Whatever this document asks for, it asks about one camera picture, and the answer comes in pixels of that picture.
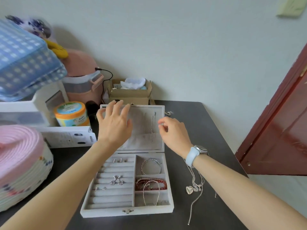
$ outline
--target red door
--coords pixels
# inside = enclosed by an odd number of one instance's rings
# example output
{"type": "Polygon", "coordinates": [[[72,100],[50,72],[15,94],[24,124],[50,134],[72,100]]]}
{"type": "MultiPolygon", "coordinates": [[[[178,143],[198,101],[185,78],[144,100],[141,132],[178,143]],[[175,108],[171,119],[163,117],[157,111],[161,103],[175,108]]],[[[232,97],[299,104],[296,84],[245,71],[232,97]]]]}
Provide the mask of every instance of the red door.
{"type": "Polygon", "coordinates": [[[288,92],[241,164],[248,174],[307,175],[307,75],[288,92]]]}

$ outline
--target cardboard box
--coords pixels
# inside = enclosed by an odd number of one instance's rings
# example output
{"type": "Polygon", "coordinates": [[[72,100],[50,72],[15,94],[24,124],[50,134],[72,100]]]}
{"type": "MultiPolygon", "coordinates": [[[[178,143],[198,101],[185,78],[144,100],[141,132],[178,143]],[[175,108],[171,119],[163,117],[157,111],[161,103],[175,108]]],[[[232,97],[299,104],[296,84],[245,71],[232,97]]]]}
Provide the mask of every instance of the cardboard box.
{"type": "Polygon", "coordinates": [[[148,105],[152,91],[151,81],[146,80],[146,89],[113,89],[114,84],[120,84],[125,79],[113,79],[108,84],[109,100],[123,100],[124,104],[148,105]]]}

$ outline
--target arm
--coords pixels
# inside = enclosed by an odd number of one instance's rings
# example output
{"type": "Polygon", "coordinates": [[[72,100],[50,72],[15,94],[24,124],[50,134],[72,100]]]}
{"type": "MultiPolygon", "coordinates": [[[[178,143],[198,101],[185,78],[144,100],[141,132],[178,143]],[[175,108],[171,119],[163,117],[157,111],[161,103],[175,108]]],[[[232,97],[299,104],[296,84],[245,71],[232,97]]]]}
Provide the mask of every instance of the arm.
{"type": "MultiPolygon", "coordinates": [[[[169,117],[158,123],[166,145],[185,159],[193,145],[184,124],[169,117]]],[[[307,228],[307,219],[295,209],[207,155],[196,157],[193,166],[249,230],[307,228]]]]}
{"type": "Polygon", "coordinates": [[[106,109],[98,111],[97,143],[23,206],[0,230],[66,228],[99,168],[131,136],[132,121],[127,121],[130,106],[126,105],[120,114],[122,103],[111,102],[106,109]]]}

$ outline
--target white tissue paper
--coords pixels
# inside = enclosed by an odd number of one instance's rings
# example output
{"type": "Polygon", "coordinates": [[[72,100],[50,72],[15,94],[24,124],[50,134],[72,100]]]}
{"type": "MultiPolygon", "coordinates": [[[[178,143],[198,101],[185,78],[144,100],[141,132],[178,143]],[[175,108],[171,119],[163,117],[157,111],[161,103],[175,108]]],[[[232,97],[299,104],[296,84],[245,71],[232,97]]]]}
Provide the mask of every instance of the white tissue paper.
{"type": "Polygon", "coordinates": [[[146,83],[145,78],[127,78],[125,81],[121,81],[121,89],[140,89],[146,83]]]}

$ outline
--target light switch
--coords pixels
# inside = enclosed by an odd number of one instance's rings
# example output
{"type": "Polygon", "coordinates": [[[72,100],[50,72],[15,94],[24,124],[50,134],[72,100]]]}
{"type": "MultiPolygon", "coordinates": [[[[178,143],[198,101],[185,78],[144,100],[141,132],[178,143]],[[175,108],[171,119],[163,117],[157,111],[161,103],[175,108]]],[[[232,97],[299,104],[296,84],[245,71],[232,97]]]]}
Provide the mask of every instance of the light switch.
{"type": "Polygon", "coordinates": [[[280,7],[277,16],[298,17],[302,14],[307,4],[307,0],[286,0],[280,7]]]}

